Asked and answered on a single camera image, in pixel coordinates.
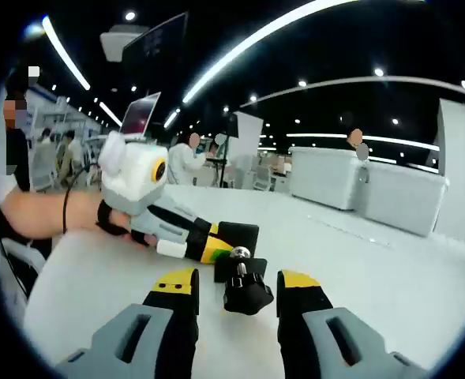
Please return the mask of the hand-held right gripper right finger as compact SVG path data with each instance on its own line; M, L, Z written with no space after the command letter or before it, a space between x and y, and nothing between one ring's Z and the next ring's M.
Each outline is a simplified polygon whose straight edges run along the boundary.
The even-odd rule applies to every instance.
M424 378L426 371L385 349L383 336L343 307L321 284L289 270L277 274L278 342L285 378Z

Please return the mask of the person's left hand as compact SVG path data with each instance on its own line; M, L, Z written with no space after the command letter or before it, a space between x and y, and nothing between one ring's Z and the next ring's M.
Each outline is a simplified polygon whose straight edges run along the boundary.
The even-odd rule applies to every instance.
M96 226L98 228L109 235L135 242L139 246L157 247L159 239L156 235L133 231L129 223L129 215L113 209L105 200L101 200L97 209Z

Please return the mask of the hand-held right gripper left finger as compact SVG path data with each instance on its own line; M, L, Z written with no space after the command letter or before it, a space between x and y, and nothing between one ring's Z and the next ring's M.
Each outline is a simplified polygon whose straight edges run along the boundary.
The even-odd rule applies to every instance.
M190 378L199 328L199 272L169 272L63 359L64 378Z

